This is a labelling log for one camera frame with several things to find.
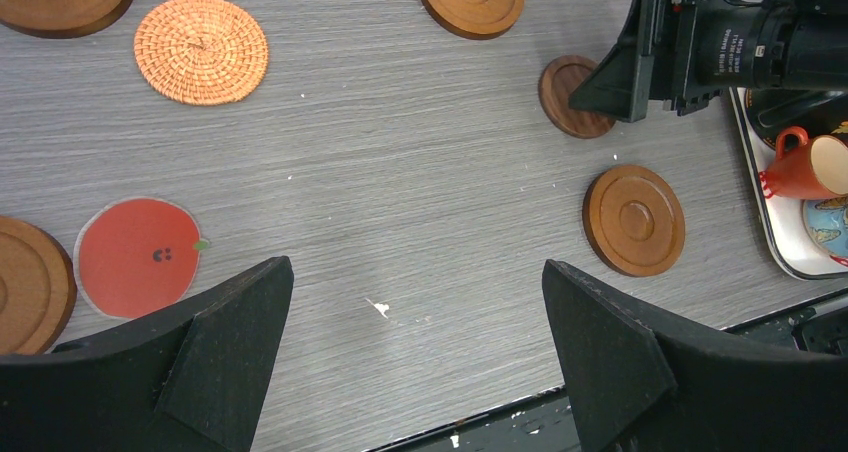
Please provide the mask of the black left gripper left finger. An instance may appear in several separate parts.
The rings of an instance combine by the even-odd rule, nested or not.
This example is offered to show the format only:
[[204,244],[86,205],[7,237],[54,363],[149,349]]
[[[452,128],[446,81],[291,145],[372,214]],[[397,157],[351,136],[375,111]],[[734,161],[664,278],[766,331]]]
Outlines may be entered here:
[[41,355],[1,359],[5,451],[247,451],[294,284],[273,257]]

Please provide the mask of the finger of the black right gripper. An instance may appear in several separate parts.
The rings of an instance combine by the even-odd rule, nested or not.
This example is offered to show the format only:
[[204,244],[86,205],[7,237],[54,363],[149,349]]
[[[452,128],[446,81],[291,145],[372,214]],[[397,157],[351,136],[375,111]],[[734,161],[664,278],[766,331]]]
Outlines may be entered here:
[[633,123],[647,115],[655,52],[656,0],[632,0],[610,52],[571,93],[573,109]]

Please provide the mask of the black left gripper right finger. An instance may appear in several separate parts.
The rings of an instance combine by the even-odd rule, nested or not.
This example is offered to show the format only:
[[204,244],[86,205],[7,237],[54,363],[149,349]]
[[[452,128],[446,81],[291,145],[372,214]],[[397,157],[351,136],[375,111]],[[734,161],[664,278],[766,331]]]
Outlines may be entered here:
[[847,361],[761,344],[565,262],[542,289],[585,451],[843,451]]

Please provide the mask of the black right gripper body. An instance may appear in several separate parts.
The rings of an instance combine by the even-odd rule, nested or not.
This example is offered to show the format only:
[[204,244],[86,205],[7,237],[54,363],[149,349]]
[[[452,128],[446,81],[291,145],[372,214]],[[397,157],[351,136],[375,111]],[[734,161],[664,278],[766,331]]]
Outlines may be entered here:
[[847,0],[662,0],[649,96],[680,115],[726,88],[844,92]]

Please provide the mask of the dark walnut coaster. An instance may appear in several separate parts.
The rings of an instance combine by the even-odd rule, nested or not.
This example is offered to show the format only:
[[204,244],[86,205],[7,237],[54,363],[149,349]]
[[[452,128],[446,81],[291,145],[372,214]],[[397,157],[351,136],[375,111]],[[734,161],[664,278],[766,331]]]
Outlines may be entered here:
[[597,63],[579,55],[564,55],[551,61],[542,72],[538,97],[548,119],[561,131],[580,139],[599,138],[615,121],[609,117],[572,109],[569,99]]

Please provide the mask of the red apple paper coaster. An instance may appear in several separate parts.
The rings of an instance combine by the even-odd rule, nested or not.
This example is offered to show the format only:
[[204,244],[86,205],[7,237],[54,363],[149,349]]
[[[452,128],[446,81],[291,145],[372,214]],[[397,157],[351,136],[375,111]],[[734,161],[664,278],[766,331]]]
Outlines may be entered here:
[[136,319],[182,299],[210,242],[181,206],[130,197],[97,212],[78,234],[73,265],[98,313]]

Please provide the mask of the woven rattan coaster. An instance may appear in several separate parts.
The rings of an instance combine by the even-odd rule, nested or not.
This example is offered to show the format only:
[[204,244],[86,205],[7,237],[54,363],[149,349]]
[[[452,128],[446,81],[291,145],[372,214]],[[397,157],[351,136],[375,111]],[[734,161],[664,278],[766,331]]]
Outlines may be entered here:
[[270,62],[259,23],[226,0],[168,0],[154,7],[135,31],[133,54],[153,90],[195,106],[245,99]]

